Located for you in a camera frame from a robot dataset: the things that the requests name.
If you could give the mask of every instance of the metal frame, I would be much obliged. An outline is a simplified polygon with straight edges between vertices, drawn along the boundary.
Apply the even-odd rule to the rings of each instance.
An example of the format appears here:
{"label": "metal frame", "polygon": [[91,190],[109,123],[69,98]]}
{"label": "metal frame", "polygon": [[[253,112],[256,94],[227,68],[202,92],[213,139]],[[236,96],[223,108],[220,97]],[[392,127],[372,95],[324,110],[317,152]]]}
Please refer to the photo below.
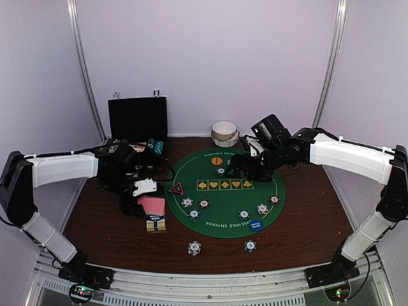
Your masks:
{"label": "metal frame", "polygon": [[92,117],[94,119],[96,129],[98,131],[99,137],[101,138],[101,141],[103,142],[106,140],[106,134],[103,130],[101,117],[99,116],[98,108],[96,106],[95,97],[91,86],[91,80],[89,78],[89,72],[85,61],[84,46],[82,45],[78,13],[76,9],[77,2],[76,0],[67,0],[67,5],[69,21],[71,22],[72,33],[75,40],[76,54],[78,56],[78,61],[81,69],[82,82],[84,84],[85,93],[87,96],[89,107],[91,108]]}
{"label": "metal frame", "polygon": [[[381,305],[395,306],[378,254],[371,252],[368,258]],[[68,292],[71,283],[58,278],[52,260],[49,254],[40,254],[30,279],[25,306],[37,306],[43,288],[62,294]],[[362,279],[367,271],[366,259],[359,259],[357,265],[361,272],[357,279]],[[217,275],[164,274],[114,268],[111,289],[98,291],[92,301],[111,306],[269,306],[285,305],[284,301],[289,301],[287,305],[302,306],[305,305],[305,294],[322,290],[308,288],[305,268]]]}
{"label": "metal frame", "polygon": [[326,75],[324,77],[323,88],[321,90],[319,104],[313,120],[312,127],[318,127],[323,116],[324,107],[329,96],[330,87],[334,77],[334,69],[339,56],[340,47],[343,40],[344,25],[346,23],[347,1],[339,0],[337,4],[337,16],[334,24],[333,39],[331,41],[331,50],[327,65]]}

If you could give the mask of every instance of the blue logo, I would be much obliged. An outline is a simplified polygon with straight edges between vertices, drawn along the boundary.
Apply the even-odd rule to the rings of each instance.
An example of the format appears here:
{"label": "blue logo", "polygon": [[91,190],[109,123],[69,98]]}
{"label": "blue logo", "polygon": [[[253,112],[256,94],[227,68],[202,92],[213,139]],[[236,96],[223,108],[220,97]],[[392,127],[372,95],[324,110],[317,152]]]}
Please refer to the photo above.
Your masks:
{"label": "blue logo", "polygon": [[261,231],[263,230],[263,223],[260,220],[252,220],[251,223],[249,223],[249,228],[251,231]]}

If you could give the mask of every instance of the white wall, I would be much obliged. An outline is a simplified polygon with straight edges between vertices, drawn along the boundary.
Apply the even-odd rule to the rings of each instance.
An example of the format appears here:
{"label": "white wall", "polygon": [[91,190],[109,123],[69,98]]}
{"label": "white wall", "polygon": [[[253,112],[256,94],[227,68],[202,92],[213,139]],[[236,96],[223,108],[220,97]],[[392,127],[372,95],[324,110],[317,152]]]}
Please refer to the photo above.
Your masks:
{"label": "white wall", "polygon": [[[408,2],[349,1],[346,28],[321,126],[345,138],[408,145]],[[360,223],[379,201],[380,185],[335,170]],[[379,244],[398,305],[408,305],[408,223]]]}
{"label": "white wall", "polygon": [[[55,152],[98,142],[66,7],[66,1],[1,1],[0,169],[13,150]],[[77,186],[35,192],[40,211],[58,228]],[[1,305],[22,305],[37,256],[28,238],[0,223]]]}
{"label": "white wall", "polygon": [[293,133],[312,124],[330,53],[331,0],[81,0],[92,88],[107,101],[169,101],[169,134],[209,135],[217,120],[245,132],[276,113]]}

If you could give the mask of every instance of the case lid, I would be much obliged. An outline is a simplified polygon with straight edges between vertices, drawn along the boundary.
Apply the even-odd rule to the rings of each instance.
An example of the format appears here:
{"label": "case lid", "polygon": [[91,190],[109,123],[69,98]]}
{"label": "case lid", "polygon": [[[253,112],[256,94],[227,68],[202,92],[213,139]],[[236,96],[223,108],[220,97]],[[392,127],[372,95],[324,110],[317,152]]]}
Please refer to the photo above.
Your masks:
{"label": "case lid", "polygon": [[167,138],[166,97],[113,99],[108,106],[112,138],[130,142]]}

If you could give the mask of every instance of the white bowl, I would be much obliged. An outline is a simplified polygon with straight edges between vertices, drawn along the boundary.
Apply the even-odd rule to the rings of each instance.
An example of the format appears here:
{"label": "white bowl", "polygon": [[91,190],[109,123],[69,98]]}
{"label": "white bowl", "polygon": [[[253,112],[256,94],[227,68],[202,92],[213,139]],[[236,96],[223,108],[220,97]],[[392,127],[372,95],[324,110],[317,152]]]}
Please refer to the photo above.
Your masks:
{"label": "white bowl", "polygon": [[230,148],[233,147],[234,145],[237,144],[238,140],[240,139],[240,133],[238,131],[236,131],[233,136],[231,137],[231,139],[227,142],[222,142],[220,140],[218,140],[215,135],[211,135],[212,141],[215,143],[215,145],[217,145],[218,147],[221,148]]}
{"label": "white bowl", "polygon": [[236,131],[236,125],[229,121],[219,121],[212,125],[212,133],[222,142],[230,140]]}

